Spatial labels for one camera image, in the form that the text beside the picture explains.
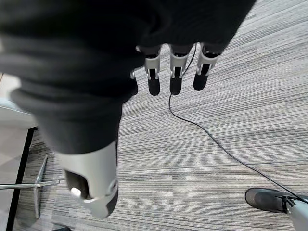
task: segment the prosthetic hand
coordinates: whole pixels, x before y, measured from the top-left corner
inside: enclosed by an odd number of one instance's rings
[[[133,70],[144,65],[149,92],[159,94],[160,48],[168,43],[170,92],[179,94],[200,42],[193,86],[202,90],[253,3],[0,0],[0,71],[21,80],[12,99],[35,117],[69,191],[94,216],[116,206],[122,105],[138,92]]]

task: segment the metal leg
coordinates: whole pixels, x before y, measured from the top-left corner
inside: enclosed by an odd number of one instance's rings
[[[38,175],[36,177],[35,183],[27,183],[27,184],[0,184],[0,190],[4,189],[33,189],[33,199],[34,199],[34,210],[35,217],[39,219],[39,188],[48,185],[56,185],[59,184],[59,180],[50,180],[41,182],[43,179],[44,170],[47,163],[47,156],[44,158],[43,164],[38,171]]]

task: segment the black fabric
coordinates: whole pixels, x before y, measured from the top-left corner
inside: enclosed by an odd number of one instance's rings
[[[96,151],[117,137],[135,92],[137,45],[204,42],[221,53],[254,0],[0,0],[0,71],[21,78],[13,100],[55,151]]]

